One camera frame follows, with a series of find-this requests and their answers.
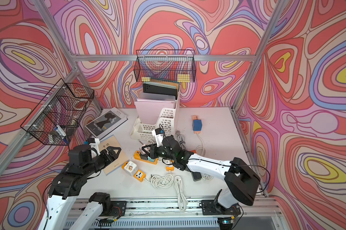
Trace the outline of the black plug adapter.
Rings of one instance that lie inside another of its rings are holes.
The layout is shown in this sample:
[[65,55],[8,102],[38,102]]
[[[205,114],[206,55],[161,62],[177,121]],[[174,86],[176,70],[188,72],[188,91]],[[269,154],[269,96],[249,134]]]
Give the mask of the black plug adapter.
[[141,160],[148,161],[148,155],[147,154],[140,154]]

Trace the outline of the orange power strip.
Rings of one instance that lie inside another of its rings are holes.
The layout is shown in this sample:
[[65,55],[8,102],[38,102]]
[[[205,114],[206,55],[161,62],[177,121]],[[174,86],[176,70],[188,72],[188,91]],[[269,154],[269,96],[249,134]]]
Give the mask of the orange power strip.
[[174,166],[173,165],[166,165],[166,171],[171,173],[174,171]]
[[144,172],[142,172],[139,168],[137,173],[132,176],[133,178],[137,179],[139,182],[143,182],[144,179],[146,178],[146,174]]
[[133,157],[135,160],[153,165],[156,165],[158,163],[158,159],[152,159],[147,154],[142,154],[139,150],[134,153]]

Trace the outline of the teal plug adapter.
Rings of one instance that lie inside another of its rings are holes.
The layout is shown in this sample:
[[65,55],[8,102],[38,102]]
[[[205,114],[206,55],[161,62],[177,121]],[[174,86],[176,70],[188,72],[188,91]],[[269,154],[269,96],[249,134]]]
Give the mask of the teal plug adapter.
[[152,158],[148,157],[148,160],[149,160],[150,162],[155,162],[157,159],[152,159]]

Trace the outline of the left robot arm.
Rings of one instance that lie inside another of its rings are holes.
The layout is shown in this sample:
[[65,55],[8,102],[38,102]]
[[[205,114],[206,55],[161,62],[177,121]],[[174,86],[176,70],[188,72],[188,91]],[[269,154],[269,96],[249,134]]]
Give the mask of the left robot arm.
[[[82,187],[114,162],[120,147],[107,147],[99,151],[96,143],[76,146],[69,151],[69,163],[52,180],[47,193],[46,210],[39,225],[40,230],[62,230]],[[72,230],[88,230],[98,221],[99,225],[113,223],[123,217],[125,201],[112,201],[108,193],[95,192],[88,200],[82,214],[72,224]]]

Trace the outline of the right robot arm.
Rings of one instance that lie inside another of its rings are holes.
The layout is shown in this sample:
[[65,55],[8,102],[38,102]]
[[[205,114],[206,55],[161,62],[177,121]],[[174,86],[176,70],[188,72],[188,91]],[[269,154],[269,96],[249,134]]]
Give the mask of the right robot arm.
[[181,171],[208,174],[224,181],[227,187],[218,194],[218,204],[226,209],[237,203],[254,204],[261,179],[241,158],[231,161],[206,158],[182,149],[172,135],[159,143],[142,146],[141,153],[143,159],[170,160]]

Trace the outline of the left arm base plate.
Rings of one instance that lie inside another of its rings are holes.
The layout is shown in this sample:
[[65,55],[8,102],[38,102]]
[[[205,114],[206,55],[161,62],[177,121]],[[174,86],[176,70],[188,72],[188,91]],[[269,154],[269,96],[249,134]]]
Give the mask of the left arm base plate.
[[122,217],[125,215],[127,208],[126,201],[106,200],[102,202],[91,201],[87,204],[85,211],[99,213],[99,216]]

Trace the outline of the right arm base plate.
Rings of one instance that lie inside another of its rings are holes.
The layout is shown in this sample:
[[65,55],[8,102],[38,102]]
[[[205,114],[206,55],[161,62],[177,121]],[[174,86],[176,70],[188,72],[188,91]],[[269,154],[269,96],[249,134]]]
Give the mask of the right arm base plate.
[[230,208],[225,208],[215,200],[201,200],[201,202],[199,203],[199,207],[202,209],[202,213],[205,216],[231,215],[236,217],[242,214],[239,205],[232,205]]

